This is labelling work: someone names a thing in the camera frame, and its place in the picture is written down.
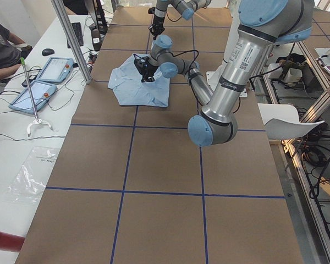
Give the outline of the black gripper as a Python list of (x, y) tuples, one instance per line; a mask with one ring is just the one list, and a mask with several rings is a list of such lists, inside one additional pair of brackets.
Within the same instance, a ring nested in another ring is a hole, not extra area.
[(141, 74), (142, 75), (142, 79), (141, 79), (141, 82), (144, 83), (144, 82), (154, 82), (154, 74), (157, 70), (157, 67), (156, 66), (153, 66), (151, 65), (150, 63), (148, 63), (148, 70)]
[(157, 37), (165, 31), (165, 28), (162, 25), (151, 25), (148, 29), (153, 37)]

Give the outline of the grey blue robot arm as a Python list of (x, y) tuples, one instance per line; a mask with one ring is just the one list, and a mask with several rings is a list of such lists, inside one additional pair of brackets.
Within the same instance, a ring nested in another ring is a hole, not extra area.
[(151, 52), (135, 57), (134, 64), (142, 82), (152, 82), (157, 70), (165, 78), (180, 74), (187, 78), (202, 108), (188, 122), (188, 133), (200, 147), (230, 141), (237, 133), (237, 121), (232, 112), (244, 91), (264, 50), (273, 44), (285, 44), (307, 39), (311, 34), (313, 1), (241, 1), (238, 7), (238, 40), (212, 89), (195, 61), (176, 57), (172, 40), (164, 34), (164, 18), (168, 6), (173, 6), (184, 19), (190, 19), (209, 1), (158, 1), (149, 12), (153, 14), (150, 33)]
[(155, 7), (148, 9), (148, 13), (153, 15), (152, 24), (148, 27), (153, 39), (155, 40), (157, 36), (161, 35), (165, 30), (163, 24), (167, 15), (168, 6), (172, 6), (181, 15), (181, 18), (189, 20), (197, 10), (207, 8), (210, 3), (211, 0), (191, 0), (189, 2), (184, 0), (157, 1)]

